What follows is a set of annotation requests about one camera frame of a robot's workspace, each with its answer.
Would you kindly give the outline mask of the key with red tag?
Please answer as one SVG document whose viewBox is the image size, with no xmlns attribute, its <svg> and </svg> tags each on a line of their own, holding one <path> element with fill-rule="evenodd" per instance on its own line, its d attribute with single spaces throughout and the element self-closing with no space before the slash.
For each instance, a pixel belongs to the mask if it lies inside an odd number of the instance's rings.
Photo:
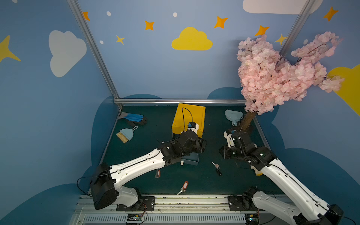
<svg viewBox="0 0 360 225">
<path fill-rule="evenodd" d="M 186 192 L 187 188 L 188 188 L 188 181 L 185 181 L 183 186 L 181 187 L 181 190 L 177 193 L 177 195 Z"/>
</svg>

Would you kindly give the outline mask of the teal drawer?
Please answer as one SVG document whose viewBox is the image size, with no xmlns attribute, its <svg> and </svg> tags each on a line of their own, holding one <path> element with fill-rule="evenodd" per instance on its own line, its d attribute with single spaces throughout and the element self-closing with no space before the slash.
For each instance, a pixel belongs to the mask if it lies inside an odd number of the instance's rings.
<svg viewBox="0 0 360 225">
<path fill-rule="evenodd" d="M 199 163 L 199 157 L 200 154 L 195 152 L 191 153 L 190 155 L 183 156 L 181 158 L 181 165 L 189 164 L 189 165 L 197 166 Z"/>
</svg>

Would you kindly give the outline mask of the key with black fob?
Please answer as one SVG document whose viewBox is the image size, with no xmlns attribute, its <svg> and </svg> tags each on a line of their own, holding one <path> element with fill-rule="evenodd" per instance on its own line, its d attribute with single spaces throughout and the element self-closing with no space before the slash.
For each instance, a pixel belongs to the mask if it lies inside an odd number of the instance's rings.
<svg viewBox="0 0 360 225">
<path fill-rule="evenodd" d="M 216 169 L 216 173 L 218 174 L 218 176 L 222 176 L 222 172 L 220 171 L 220 166 L 219 164 L 216 164 L 214 162 L 212 162 L 212 164 L 214 165 L 215 169 Z"/>
</svg>

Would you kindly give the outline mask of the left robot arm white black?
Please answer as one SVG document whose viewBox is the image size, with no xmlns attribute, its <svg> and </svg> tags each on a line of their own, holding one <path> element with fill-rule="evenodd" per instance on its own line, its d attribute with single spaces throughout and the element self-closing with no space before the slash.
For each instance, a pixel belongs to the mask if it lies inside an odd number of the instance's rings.
<svg viewBox="0 0 360 225">
<path fill-rule="evenodd" d="M 135 187 L 124 185 L 129 181 L 153 170 L 181 162 L 191 153 L 203 153 L 206 141 L 197 133 L 187 130 L 176 139 L 163 142 L 153 151 L 131 161 L 109 166 L 100 164 L 90 181 L 90 189 L 96 210 L 112 204 L 137 207 L 142 203 L 141 194 Z"/>
</svg>

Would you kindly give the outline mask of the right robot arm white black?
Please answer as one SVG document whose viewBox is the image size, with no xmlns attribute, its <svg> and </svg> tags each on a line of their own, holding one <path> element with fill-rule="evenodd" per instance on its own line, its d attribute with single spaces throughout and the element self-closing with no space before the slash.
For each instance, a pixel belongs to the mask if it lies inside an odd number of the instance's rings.
<svg viewBox="0 0 360 225">
<path fill-rule="evenodd" d="M 247 132 L 224 132 L 227 145 L 219 152 L 224 159 L 240 160 L 272 180 L 292 201 L 287 204 L 251 187 L 242 194 L 245 208 L 258 208 L 290 225 L 337 225 L 343 210 L 328 204 L 302 184 L 267 147 L 256 146 Z"/>
</svg>

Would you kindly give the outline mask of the yellow drawer cabinet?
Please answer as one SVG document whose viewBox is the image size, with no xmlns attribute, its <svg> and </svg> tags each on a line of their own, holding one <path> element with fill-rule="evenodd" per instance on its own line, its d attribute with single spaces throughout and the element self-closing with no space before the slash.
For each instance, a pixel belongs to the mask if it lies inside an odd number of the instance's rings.
<svg viewBox="0 0 360 225">
<path fill-rule="evenodd" d="M 190 122 L 194 122 L 197 124 L 197 135 L 202 138 L 204 133 L 205 110 L 206 108 L 204 106 L 179 103 L 172 123 L 172 133 L 180 135 L 188 129 Z"/>
</svg>

